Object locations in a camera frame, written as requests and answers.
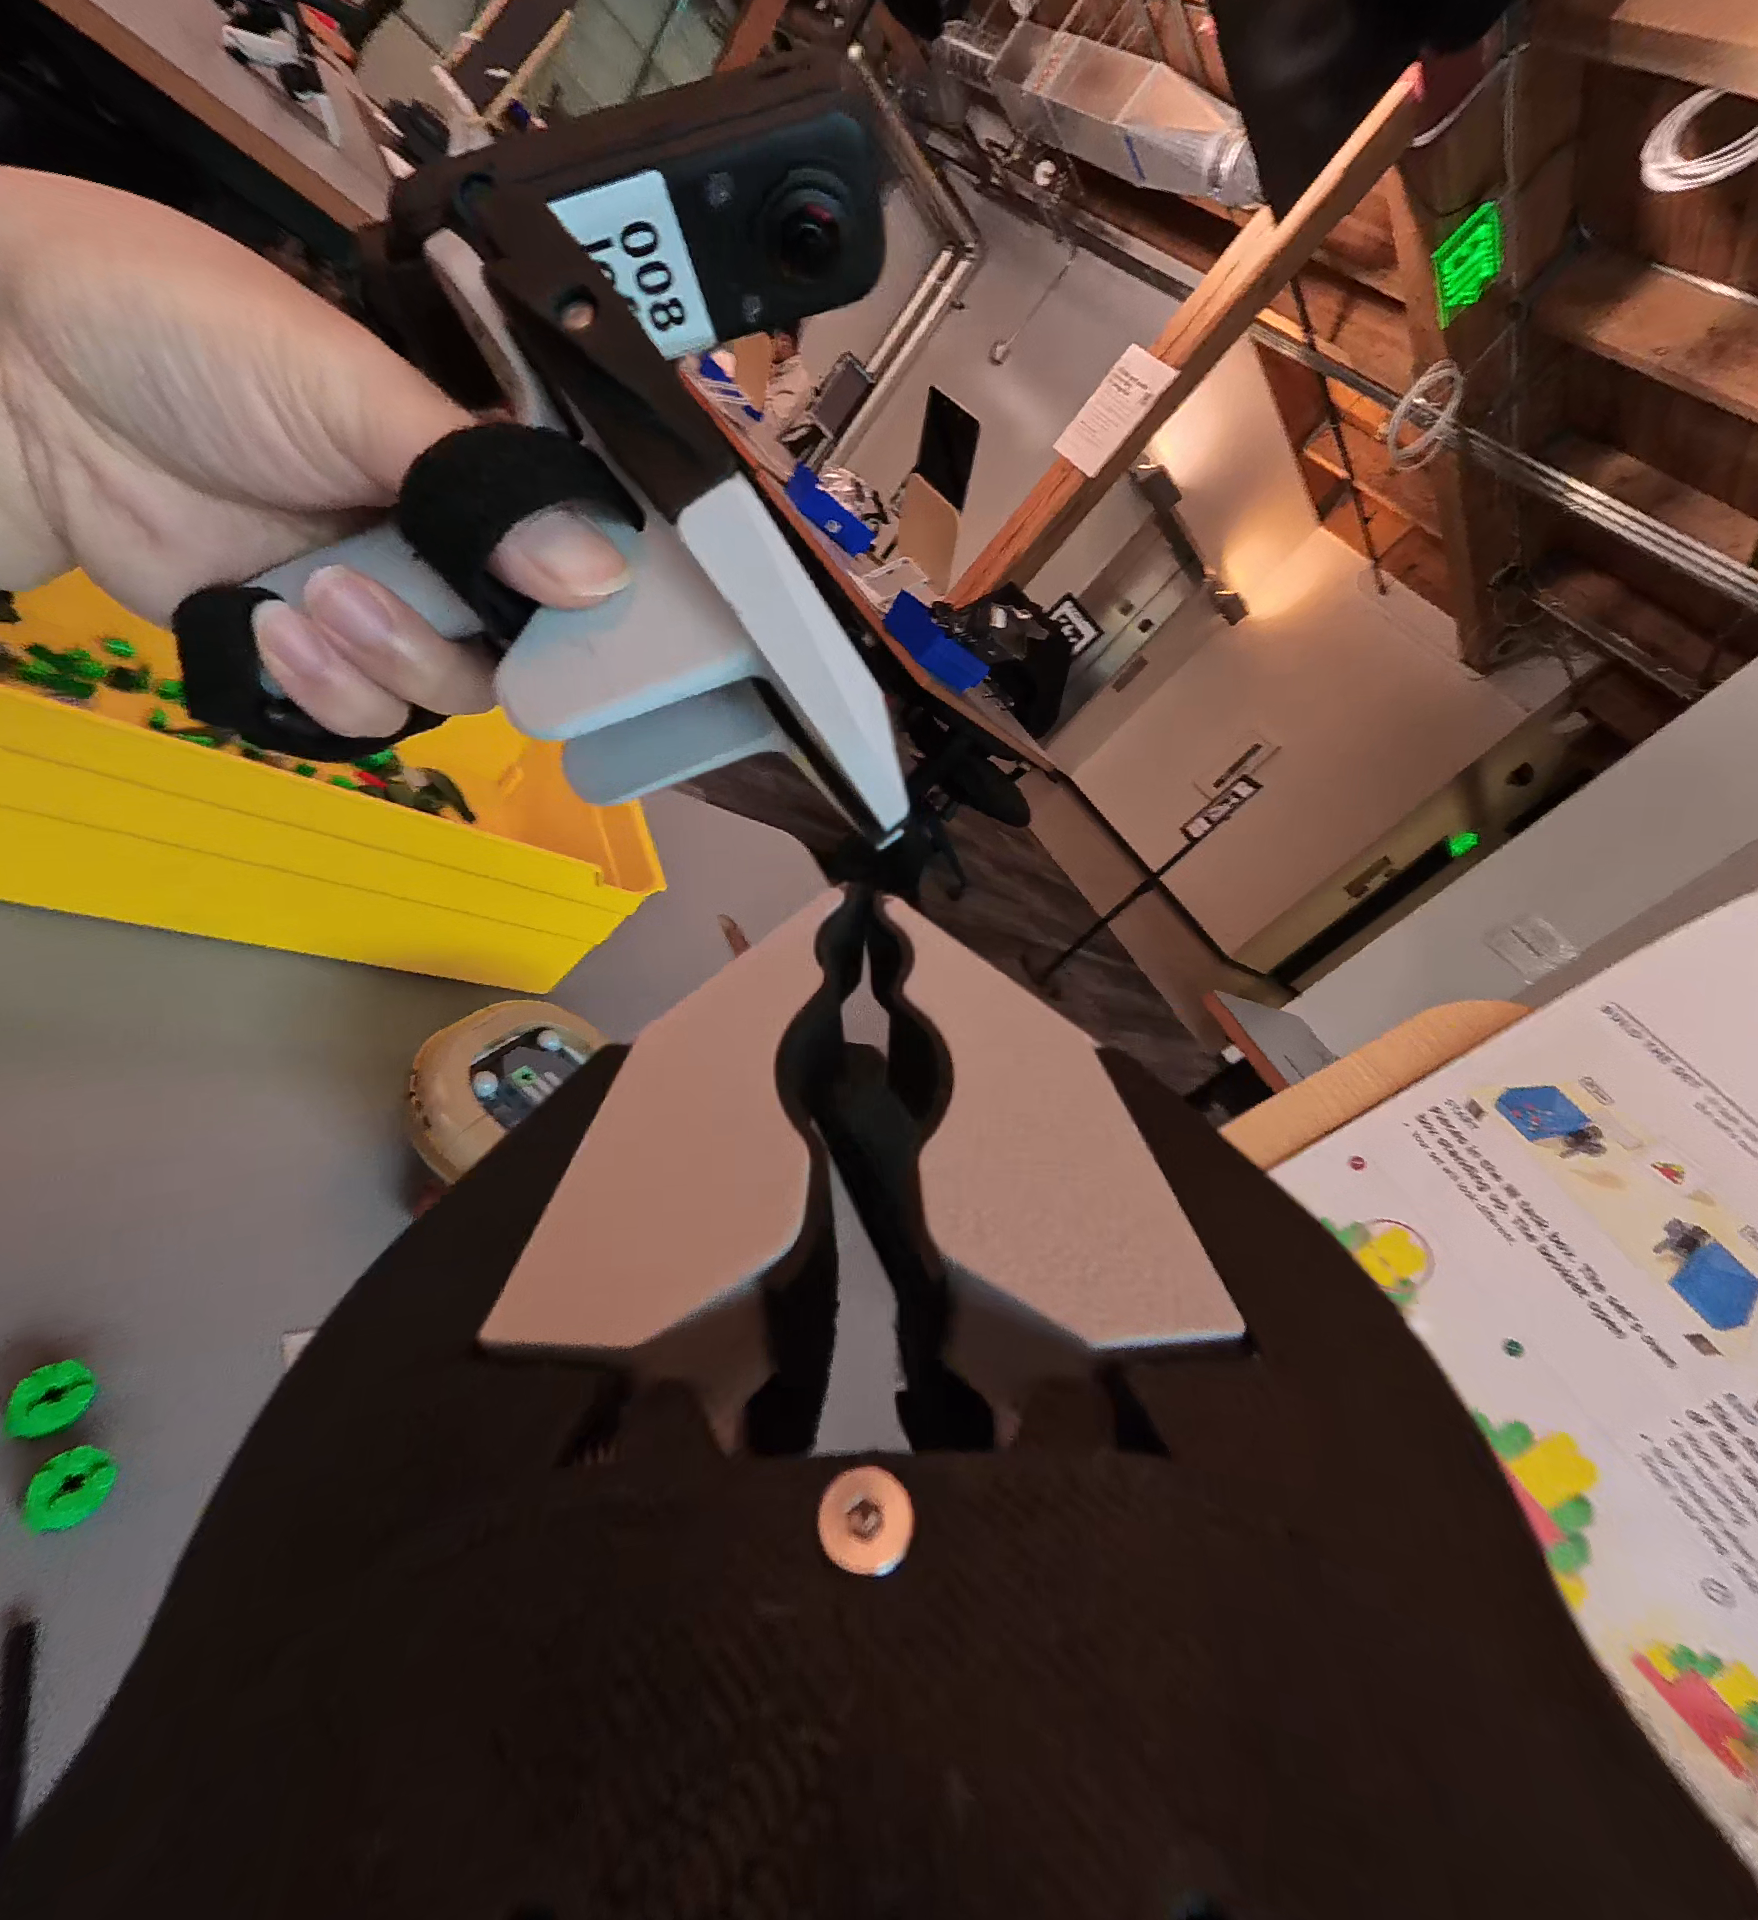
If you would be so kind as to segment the black floor sign stand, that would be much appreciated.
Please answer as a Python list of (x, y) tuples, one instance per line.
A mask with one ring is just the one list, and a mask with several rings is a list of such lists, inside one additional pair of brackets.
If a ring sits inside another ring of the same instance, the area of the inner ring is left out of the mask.
[[(1106, 908), (1106, 913), (1086, 913), (1060, 953), (1025, 953), (1025, 985), (1035, 989), (1035, 996), (1056, 996), (1056, 985), (1060, 985), (1060, 971), (1064, 962), (1082, 962), (1131, 899), (1146, 899), (1146, 895), (1172, 895), (1160, 882), (1254, 795), (1245, 795), (1245, 788), (1226, 788), (1217, 801), (1209, 801), (1183, 828), (1180, 828), (1180, 854), (1160, 861), (1160, 863), (1146, 863), (1110, 822), (1106, 822), (1106, 805), (1073, 788), (1073, 781), (1060, 781), (1073, 801), (1082, 801), (1082, 813), (1131, 861), (1131, 891)], [(1249, 978), (1249, 985), (1261, 985), (1261, 989), (1289, 989), (1270, 971), (1249, 971), (1249, 962), (1233, 962), (1189, 908), (1183, 908), (1183, 923), (1189, 923), (1189, 935), (1226, 971), (1226, 978)]]

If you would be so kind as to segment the grey desk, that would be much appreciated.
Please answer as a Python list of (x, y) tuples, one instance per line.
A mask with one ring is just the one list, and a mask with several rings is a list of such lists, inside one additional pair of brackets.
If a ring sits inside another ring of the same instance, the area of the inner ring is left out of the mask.
[[(0, 1430), (0, 1618), (44, 1631), (30, 1796), (125, 1678), (280, 1335), (403, 1226), (411, 1046), (504, 996), (0, 899), (0, 1406), (44, 1357), (98, 1385), (72, 1430)], [(119, 1490), (30, 1536), (59, 1444), (111, 1444)]]

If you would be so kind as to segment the silver air duct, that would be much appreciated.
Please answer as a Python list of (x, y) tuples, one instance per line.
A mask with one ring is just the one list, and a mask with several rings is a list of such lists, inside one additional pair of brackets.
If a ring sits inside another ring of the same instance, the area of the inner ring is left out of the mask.
[(1007, 40), (951, 19), (932, 46), (932, 99), (994, 99), (1028, 146), (1086, 158), (1110, 184), (1254, 208), (1245, 114), (1160, 56), (1016, 19)]

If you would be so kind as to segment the wooden display board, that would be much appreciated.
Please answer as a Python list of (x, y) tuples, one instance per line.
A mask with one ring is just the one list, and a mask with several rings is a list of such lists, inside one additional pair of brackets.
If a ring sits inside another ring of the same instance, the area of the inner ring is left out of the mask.
[(1249, 1105), (1217, 1133), (1254, 1171), (1277, 1171), (1300, 1148), (1318, 1148), (1338, 1125), (1388, 1105), (1398, 1092), (1410, 1092), (1410, 1083), (1439, 1079), (1443, 1061), (1471, 1057), (1482, 1039), (1508, 1033), (1521, 1020), (1528, 1020), (1528, 1004), (1501, 1004), (1501, 996), (1457, 996), (1457, 1004), (1419, 1009), (1419, 1020), (1388, 1024), (1379, 1039), (1338, 1057), (1326, 1069), (1270, 1092), (1261, 1105)]

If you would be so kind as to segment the pile of small green pieces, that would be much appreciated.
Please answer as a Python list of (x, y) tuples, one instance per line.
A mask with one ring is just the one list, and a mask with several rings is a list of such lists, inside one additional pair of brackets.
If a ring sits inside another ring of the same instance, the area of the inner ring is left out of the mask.
[(480, 805), (458, 795), (449, 774), (403, 765), (396, 746), (316, 765), (316, 756), (288, 756), (288, 746), (256, 746), (234, 725), (190, 722), (182, 679), (152, 667), (119, 631), (77, 641), (77, 644), (0, 641), (0, 683), (17, 683), (30, 696), (54, 696), (54, 707), (72, 707), (72, 715), (111, 715), (98, 696), (119, 694), (119, 696), (139, 707), (130, 722), (147, 733), (175, 733), (175, 744), (194, 744), (194, 746), (219, 746), (219, 756), (246, 756), (246, 765), (269, 765), (269, 774), (288, 774), (288, 781), (316, 781), (316, 788), (344, 788), (344, 795), (363, 795), (363, 801), (384, 801), (384, 805), (403, 805), (403, 813), (480, 822)]

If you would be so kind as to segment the tan brick-built pot model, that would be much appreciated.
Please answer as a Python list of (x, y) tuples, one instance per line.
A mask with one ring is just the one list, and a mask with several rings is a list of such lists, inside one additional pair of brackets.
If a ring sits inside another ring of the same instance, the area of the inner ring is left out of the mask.
[(504, 1133), (512, 1133), (607, 1039), (547, 1004), (480, 1004), (418, 1039), (403, 1079), (403, 1133), (432, 1184), (458, 1184)]

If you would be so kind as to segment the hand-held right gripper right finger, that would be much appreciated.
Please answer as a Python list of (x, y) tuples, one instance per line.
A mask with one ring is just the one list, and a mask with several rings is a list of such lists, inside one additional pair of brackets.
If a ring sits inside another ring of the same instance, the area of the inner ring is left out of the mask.
[(827, 1156), (894, 1284), (911, 1456), (1007, 1444), (1056, 1385), (1226, 1357), (1249, 1322), (1082, 1024), (924, 908), (832, 895), (827, 989), (872, 989), (876, 1057), (827, 1069)]

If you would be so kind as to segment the black axle rod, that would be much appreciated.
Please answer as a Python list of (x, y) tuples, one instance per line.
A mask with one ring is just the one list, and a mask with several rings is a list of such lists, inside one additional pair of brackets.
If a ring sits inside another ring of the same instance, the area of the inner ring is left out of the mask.
[(30, 1791), (30, 1712), (34, 1712), (34, 1618), (0, 1618), (0, 1857), (18, 1832), (18, 1791)]

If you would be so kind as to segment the white paper notice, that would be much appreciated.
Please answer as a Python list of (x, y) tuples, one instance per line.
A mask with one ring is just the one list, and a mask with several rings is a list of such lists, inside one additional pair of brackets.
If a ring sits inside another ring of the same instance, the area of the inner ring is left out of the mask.
[(1146, 404), (1172, 396), (1180, 366), (1155, 349), (1119, 349), (1106, 388), (1073, 404), (1073, 422), (1056, 439), (1056, 457), (1073, 475), (1106, 475), (1110, 452), (1146, 422)]

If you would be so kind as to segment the printed instruction sheet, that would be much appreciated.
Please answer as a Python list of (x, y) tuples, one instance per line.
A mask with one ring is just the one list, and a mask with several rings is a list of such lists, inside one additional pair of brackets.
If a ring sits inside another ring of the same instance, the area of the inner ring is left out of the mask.
[(1443, 1367), (1615, 1692), (1758, 1877), (1758, 895), (1270, 1176)]

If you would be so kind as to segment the black office chair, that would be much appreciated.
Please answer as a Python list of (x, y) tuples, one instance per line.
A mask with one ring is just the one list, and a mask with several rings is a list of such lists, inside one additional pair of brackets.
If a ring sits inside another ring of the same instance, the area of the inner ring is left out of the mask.
[(972, 805), (1001, 828), (1028, 828), (1025, 788), (989, 756), (989, 733), (945, 725), (945, 722), (911, 722), (917, 774), (911, 774), (911, 805), (932, 863), (945, 863), (945, 895), (969, 895), (969, 863), (951, 845), (951, 813)]

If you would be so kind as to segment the person's left hand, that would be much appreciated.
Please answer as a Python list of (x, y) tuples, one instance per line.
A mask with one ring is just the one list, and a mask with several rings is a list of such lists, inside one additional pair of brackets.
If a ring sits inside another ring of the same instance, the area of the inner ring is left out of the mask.
[(470, 415), (240, 237), (0, 165), (0, 588), (165, 624), (344, 543)]

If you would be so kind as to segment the yellow plastic bin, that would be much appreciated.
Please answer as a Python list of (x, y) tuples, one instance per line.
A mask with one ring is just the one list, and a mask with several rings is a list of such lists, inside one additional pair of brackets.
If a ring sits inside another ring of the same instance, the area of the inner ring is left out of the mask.
[[(130, 641), (182, 679), (175, 631), (59, 572), (0, 641)], [(547, 996), (668, 891), (643, 805), (590, 805), (556, 744), (504, 715), (396, 744), (480, 805), (403, 813), (316, 781), (147, 733), (130, 696), (72, 715), (0, 683), (0, 899), (274, 945), (351, 971)]]

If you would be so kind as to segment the green round brick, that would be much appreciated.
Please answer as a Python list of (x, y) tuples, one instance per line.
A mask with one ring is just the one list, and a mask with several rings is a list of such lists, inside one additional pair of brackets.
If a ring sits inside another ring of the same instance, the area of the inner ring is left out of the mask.
[(18, 1531), (30, 1536), (72, 1536), (77, 1523), (97, 1523), (111, 1506), (111, 1490), (119, 1490), (111, 1444), (59, 1444), (18, 1485)]
[(72, 1430), (97, 1414), (98, 1385), (89, 1357), (44, 1357), (30, 1367), (8, 1406), (0, 1406), (0, 1430), (8, 1441), (54, 1441)]

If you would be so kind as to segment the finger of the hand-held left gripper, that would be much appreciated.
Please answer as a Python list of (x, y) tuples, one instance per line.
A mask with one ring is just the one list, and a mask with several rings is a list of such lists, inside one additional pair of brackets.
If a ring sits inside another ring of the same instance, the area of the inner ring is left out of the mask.
[(872, 845), (911, 828), (911, 781), (894, 746), (894, 707), (845, 631), (832, 606), (814, 588), (787, 522), (772, 520), (756, 482), (707, 484), (673, 539), (696, 572), (724, 598), (749, 644), (760, 655), (760, 683), (776, 683), (789, 725), (814, 744), (814, 765), (832, 774), (852, 822)]

